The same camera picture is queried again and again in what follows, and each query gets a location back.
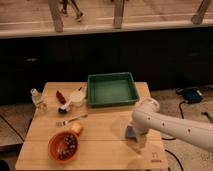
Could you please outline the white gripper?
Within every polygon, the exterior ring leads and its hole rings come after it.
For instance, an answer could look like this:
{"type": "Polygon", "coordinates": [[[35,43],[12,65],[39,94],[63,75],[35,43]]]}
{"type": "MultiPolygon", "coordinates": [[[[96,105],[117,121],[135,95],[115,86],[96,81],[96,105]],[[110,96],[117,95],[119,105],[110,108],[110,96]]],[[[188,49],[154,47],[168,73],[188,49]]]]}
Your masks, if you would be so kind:
{"type": "Polygon", "coordinates": [[[130,126],[132,127],[136,136],[137,153],[142,154],[147,144],[147,138],[142,136],[146,135],[149,132],[149,128],[144,125],[137,124],[135,122],[131,122],[130,126]]]}

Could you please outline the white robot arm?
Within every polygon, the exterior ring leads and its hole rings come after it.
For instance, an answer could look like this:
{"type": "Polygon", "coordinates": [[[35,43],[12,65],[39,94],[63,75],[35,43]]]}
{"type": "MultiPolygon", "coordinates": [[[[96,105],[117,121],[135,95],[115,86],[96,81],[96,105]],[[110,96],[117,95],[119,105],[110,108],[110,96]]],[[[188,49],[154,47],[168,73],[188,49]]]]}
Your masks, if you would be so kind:
{"type": "Polygon", "coordinates": [[[132,112],[131,125],[139,138],[154,129],[213,153],[213,124],[166,116],[160,104],[146,98],[132,112]]]}

